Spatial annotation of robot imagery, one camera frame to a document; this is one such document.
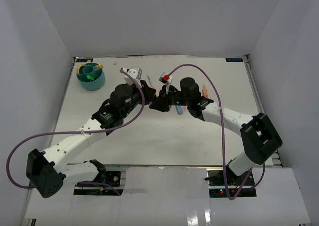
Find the green object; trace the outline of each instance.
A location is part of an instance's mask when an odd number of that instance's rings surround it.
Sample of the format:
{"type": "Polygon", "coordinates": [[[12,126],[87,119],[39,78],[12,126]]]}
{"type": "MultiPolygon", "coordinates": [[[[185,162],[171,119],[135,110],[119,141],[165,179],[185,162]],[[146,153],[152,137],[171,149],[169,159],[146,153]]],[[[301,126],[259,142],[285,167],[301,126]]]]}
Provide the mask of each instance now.
{"type": "Polygon", "coordinates": [[[105,83],[105,76],[103,69],[94,71],[94,67],[97,66],[97,63],[86,63],[80,69],[80,74],[77,74],[82,87],[86,90],[94,91],[101,88],[105,83]]]}

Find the teal bowl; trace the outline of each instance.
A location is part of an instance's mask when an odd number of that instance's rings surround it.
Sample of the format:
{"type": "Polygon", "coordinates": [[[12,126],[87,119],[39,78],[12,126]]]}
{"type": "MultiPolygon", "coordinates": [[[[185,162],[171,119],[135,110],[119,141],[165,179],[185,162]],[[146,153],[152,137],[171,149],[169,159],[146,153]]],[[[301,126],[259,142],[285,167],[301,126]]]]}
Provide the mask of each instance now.
{"type": "Polygon", "coordinates": [[[77,74],[80,84],[88,91],[94,91],[101,88],[105,83],[105,76],[103,69],[93,71],[93,68],[98,65],[97,63],[86,63],[79,70],[77,74]]]}

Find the gray wall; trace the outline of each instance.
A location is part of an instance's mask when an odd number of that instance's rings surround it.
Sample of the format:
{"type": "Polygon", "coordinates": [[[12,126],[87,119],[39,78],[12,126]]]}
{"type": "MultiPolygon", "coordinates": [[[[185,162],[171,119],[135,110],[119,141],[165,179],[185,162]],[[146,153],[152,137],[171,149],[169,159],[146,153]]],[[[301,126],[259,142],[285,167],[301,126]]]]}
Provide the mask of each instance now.
{"type": "Polygon", "coordinates": [[[251,53],[266,113],[281,134],[307,211],[319,225],[319,0],[280,0],[251,53]]]}
{"type": "Polygon", "coordinates": [[[250,53],[279,0],[42,0],[72,56],[250,53]]]}
{"type": "MultiPolygon", "coordinates": [[[[27,190],[7,179],[6,158],[24,138],[52,130],[72,58],[41,0],[0,0],[0,19],[0,225],[16,226],[27,190]]],[[[11,171],[19,183],[28,183],[28,152],[46,142],[33,140],[16,152],[11,171]]]]}

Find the tabletop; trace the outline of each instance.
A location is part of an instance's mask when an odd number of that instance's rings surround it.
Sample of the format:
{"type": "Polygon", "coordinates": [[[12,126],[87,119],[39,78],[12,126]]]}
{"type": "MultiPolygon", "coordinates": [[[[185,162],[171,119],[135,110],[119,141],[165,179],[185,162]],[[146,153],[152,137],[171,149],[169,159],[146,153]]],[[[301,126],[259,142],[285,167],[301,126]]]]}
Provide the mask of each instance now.
{"type": "MultiPolygon", "coordinates": [[[[142,79],[150,76],[152,84],[159,90],[158,81],[163,72],[170,72],[180,64],[191,63],[202,68],[211,78],[220,94],[224,108],[246,114],[257,114],[258,109],[243,62],[226,62],[225,58],[199,57],[126,57],[94,58],[93,62],[103,64],[105,84],[96,91],[87,91],[76,78],[75,63],[58,119],[56,131],[77,130],[95,113],[101,103],[109,98],[114,88],[125,83],[120,68],[140,67],[142,79]]],[[[217,100],[213,88],[205,76],[197,69],[183,67],[173,74],[173,85],[178,89],[184,77],[192,77],[200,90],[205,85],[210,99],[217,100]]],[[[134,117],[137,106],[125,119],[134,117]]],[[[56,135],[52,144],[65,138],[56,135]]],[[[241,137],[225,130],[226,161],[235,158],[243,151],[241,137]]],[[[221,165],[221,127],[193,118],[187,111],[178,115],[175,107],[162,113],[146,106],[140,117],[132,124],[114,131],[106,138],[75,157],[71,163],[83,163],[97,159],[103,164],[126,165],[221,165]]],[[[273,165],[272,159],[266,161],[273,165]]]]}

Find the robotic arm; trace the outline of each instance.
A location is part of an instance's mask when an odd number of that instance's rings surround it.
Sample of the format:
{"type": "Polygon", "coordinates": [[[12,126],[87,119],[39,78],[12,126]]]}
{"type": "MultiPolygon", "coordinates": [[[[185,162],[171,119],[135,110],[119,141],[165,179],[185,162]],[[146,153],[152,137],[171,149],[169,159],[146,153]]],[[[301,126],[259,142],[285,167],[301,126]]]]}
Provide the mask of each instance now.
{"type": "MultiPolygon", "coordinates": [[[[163,73],[159,80],[164,85],[157,97],[156,90],[141,80],[141,69],[123,70],[138,82],[143,91],[145,105],[150,105],[150,109],[168,112],[174,105],[187,106],[193,117],[221,125],[218,104],[201,96],[198,84],[193,78],[182,79],[179,91],[171,85],[172,76],[163,73]]],[[[78,129],[82,134],[70,135],[42,152],[35,149],[29,153],[26,176],[44,198],[54,195],[63,184],[76,184],[81,181],[102,182],[106,169],[97,160],[75,165],[68,163],[90,145],[111,133],[86,134],[84,131],[110,129],[122,125],[124,118],[142,103],[138,88],[128,77],[125,77],[125,80],[127,83],[118,85],[110,98],[105,100],[99,110],[78,129]]],[[[223,109],[223,115],[225,127],[242,137],[245,149],[227,165],[230,177],[241,177],[255,164],[263,164],[282,145],[278,133],[265,114],[251,116],[223,109]]]]}

